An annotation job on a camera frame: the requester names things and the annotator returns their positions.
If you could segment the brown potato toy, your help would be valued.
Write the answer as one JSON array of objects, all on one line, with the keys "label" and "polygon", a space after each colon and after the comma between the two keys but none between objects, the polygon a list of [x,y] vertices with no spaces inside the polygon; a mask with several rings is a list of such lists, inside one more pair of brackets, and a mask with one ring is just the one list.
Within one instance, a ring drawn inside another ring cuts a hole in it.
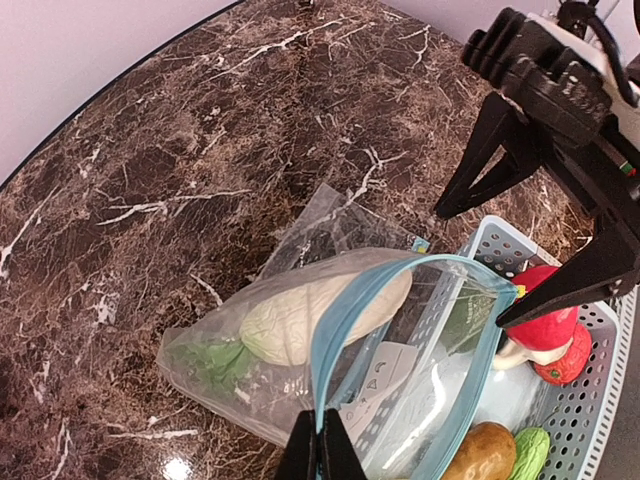
[{"label": "brown potato toy", "polygon": [[442,480],[506,480],[516,462],[516,442],[512,433],[495,422],[471,428]]}]

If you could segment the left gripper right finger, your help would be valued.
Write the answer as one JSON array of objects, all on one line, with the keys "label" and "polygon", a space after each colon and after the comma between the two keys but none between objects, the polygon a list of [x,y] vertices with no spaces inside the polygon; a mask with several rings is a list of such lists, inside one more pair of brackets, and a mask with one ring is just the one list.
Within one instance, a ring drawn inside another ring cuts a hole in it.
[{"label": "left gripper right finger", "polygon": [[329,409],[324,412],[317,440],[318,479],[367,479],[337,410]]}]

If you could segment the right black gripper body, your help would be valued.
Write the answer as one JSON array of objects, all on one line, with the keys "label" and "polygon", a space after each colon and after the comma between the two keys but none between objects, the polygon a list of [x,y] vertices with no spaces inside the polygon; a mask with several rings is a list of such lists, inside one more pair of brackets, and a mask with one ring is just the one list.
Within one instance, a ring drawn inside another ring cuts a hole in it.
[{"label": "right black gripper body", "polygon": [[[539,169],[596,219],[597,230],[639,238],[639,151],[610,112],[525,113],[519,179]],[[630,170],[622,166],[627,164]]]}]

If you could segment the green cucumber toy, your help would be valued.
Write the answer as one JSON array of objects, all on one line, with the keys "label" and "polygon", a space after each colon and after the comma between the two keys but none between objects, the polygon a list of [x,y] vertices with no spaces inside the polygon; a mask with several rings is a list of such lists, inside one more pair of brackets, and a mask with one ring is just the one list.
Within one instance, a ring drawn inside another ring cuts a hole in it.
[{"label": "green cucumber toy", "polygon": [[509,480],[536,480],[545,465],[551,441],[543,428],[529,427],[515,436],[516,462]]}]

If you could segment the red apple toy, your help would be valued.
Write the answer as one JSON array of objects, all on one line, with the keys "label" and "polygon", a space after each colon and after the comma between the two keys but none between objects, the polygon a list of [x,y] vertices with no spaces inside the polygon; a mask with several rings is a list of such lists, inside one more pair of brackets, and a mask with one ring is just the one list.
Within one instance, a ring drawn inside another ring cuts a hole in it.
[{"label": "red apple toy", "polygon": [[[518,274],[512,282],[519,291],[529,293],[550,277],[557,267],[540,265]],[[565,346],[572,338],[579,308],[569,307],[508,328],[507,337],[529,350],[550,351]]]}]

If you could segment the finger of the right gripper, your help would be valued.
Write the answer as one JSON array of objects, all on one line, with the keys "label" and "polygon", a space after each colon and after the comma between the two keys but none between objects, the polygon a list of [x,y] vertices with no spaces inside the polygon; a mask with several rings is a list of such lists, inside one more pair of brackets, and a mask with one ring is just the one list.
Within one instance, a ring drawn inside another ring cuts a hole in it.
[{"label": "finger of the right gripper", "polygon": [[639,222],[619,220],[502,312],[496,324],[508,329],[561,309],[617,298],[638,283]]},{"label": "finger of the right gripper", "polygon": [[484,100],[462,159],[434,206],[451,219],[495,198],[541,166],[539,131],[496,92]]}]

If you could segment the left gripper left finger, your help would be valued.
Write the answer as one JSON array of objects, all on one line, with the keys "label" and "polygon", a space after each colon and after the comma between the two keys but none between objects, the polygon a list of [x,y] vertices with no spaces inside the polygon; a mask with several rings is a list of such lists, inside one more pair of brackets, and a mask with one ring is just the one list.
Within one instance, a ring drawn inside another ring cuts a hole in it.
[{"label": "left gripper left finger", "polygon": [[275,480],[314,480],[317,475],[315,411],[301,411],[296,419]]}]

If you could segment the clear zip top bag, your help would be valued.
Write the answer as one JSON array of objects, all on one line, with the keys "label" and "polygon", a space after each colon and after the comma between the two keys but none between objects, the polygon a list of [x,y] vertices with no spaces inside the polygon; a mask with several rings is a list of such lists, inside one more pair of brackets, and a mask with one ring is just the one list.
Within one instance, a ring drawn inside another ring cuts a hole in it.
[{"label": "clear zip top bag", "polygon": [[360,248],[252,283],[157,361],[181,393],[279,445],[339,412],[370,479],[438,479],[475,415],[515,286],[459,255]]}]

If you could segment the white mushroom toy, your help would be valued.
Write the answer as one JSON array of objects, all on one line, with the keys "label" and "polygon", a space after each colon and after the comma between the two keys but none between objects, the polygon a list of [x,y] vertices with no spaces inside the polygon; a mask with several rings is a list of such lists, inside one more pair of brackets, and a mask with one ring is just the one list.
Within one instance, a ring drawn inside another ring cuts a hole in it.
[{"label": "white mushroom toy", "polygon": [[492,367],[497,371],[515,368],[526,362],[546,366],[561,359],[571,347],[573,341],[552,350],[531,350],[508,339],[494,356]]}]

